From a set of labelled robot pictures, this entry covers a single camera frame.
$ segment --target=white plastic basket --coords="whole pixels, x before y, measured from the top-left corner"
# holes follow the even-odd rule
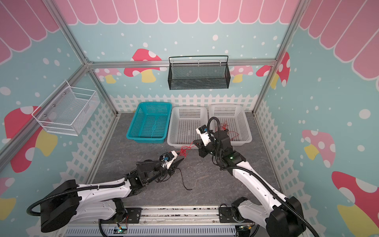
[[[72,87],[67,81],[65,82],[68,86],[40,111],[41,106],[54,94],[54,91],[32,113],[32,116],[49,133],[78,136],[100,104],[100,99],[97,91]]]
[[[247,123],[245,111],[240,105],[217,104],[209,106],[209,118],[217,117],[223,125],[229,129],[230,144],[232,146],[242,146],[252,140],[249,124]],[[213,120],[209,128],[213,131],[216,121]]]
[[[194,140],[201,139],[196,128],[208,122],[207,109],[197,106],[174,107],[171,111],[167,143],[175,148],[189,146]]]

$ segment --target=black metal wire basket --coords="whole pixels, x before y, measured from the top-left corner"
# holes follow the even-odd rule
[[[169,57],[170,90],[229,88],[228,58],[224,55]]]

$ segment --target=gray floor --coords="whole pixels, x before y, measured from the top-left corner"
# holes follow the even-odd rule
[[[162,144],[136,143],[128,140],[126,133],[133,119],[133,113],[123,113],[119,119],[111,141],[107,147],[93,183],[107,182],[122,178],[133,170],[136,161],[158,160],[165,152],[174,150],[165,140]],[[259,136],[252,113],[246,113],[250,126],[252,141],[242,146],[234,146],[269,184],[279,189],[276,177],[268,160],[263,142]],[[180,164],[183,172],[182,184],[180,173],[175,173],[169,181],[151,183],[142,193],[125,199],[128,206],[158,205],[230,205],[237,198],[244,196],[253,203],[260,204],[255,196],[227,171],[220,171],[212,164],[208,155],[201,158],[197,149],[190,150],[186,159]]]

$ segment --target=mushroom illustration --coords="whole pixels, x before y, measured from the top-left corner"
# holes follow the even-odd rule
[[[14,183],[14,178],[0,178],[0,196]],[[0,198],[0,220],[5,220],[16,205],[15,198]]]
[[[116,83],[116,80],[113,78],[112,75],[121,76],[121,72],[117,68],[97,68],[95,70],[96,75],[99,77],[100,81],[105,81],[108,84],[114,84]]]
[[[147,49],[138,49],[131,61],[162,61],[160,57],[158,57],[155,53],[152,51],[149,51]],[[152,70],[158,70],[158,71],[166,71],[166,67],[143,67],[143,68],[125,68],[124,74],[128,77],[134,77],[141,73],[142,75],[142,82],[149,83],[149,82],[155,82],[156,78],[153,75]]]
[[[257,76],[259,77],[265,76],[265,73],[268,74],[269,68],[270,66],[267,66],[267,65],[261,67],[257,71]],[[290,76],[290,55],[286,52],[282,60],[282,63],[279,65],[279,68],[276,71],[274,79],[270,84],[271,88],[276,89],[276,83],[278,82],[279,78],[280,78],[280,81],[282,82],[282,86],[285,87],[287,85],[289,76]]]
[[[270,73],[270,70],[271,70],[271,66],[264,65],[263,67],[261,67],[260,69],[258,69],[256,75],[258,77],[265,77],[265,76],[267,76]]]
[[[4,118],[6,140],[12,139],[18,131],[32,118],[31,113],[37,109],[37,106],[26,106],[11,111]],[[11,166],[14,172],[20,173],[29,168],[33,157],[34,150],[38,148],[44,156],[49,156],[58,144],[56,135],[47,133],[42,127],[28,139],[25,145],[17,152],[11,160]]]
[[[353,206],[338,205],[337,209],[349,230],[357,237],[379,233],[379,189],[351,175],[335,171],[332,181]]]
[[[233,82],[239,83],[242,81],[242,75],[253,75],[253,67],[252,66],[235,66],[230,70],[230,74],[234,76]]]
[[[308,158],[314,160],[316,155],[320,153],[324,165],[327,168],[332,166],[335,159],[335,144],[329,133],[318,132],[313,130],[303,130],[302,142],[307,141],[309,146],[304,147],[304,151]]]

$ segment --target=tangled red wire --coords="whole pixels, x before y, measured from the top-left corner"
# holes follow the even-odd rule
[[[228,129],[228,128],[229,128],[228,121],[225,120],[225,122],[223,122],[223,123],[221,124],[221,129],[222,129],[222,130],[226,130],[226,129]],[[238,132],[235,132],[235,131],[228,131],[228,135],[229,135],[229,133],[234,133],[234,134],[236,134],[234,137],[232,137],[232,138],[230,139],[231,141],[233,141],[234,138],[236,138],[236,137],[239,136],[239,133],[238,133]]]
[[[193,142],[191,142],[191,144],[190,144],[189,146],[182,146],[182,147],[180,148],[179,155],[182,155],[182,156],[184,156],[184,158],[186,158],[187,155],[188,155],[187,150],[191,150],[191,148],[195,147],[195,145],[194,145],[194,146],[191,146],[192,143],[193,143]]]

